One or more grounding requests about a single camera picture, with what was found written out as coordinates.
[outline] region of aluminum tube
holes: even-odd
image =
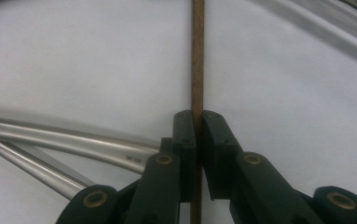
[[[158,148],[131,141],[0,119],[0,141],[55,149],[103,161],[141,174]]]
[[[68,200],[71,200],[80,190],[87,187],[87,184],[65,174],[10,143],[0,142],[0,156],[60,193]]]

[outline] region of clamp jaw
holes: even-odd
[[[57,223],[175,224],[179,205],[193,199],[201,162],[211,198],[230,200],[236,224],[357,223],[357,195],[319,188],[313,198],[293,189],[262,155],[244,152],[225,119],[203,112],[201,142],[192,113],[174,116],[173,137],[163,138],[143,176],[121,191],[92,186],[80,191]]]

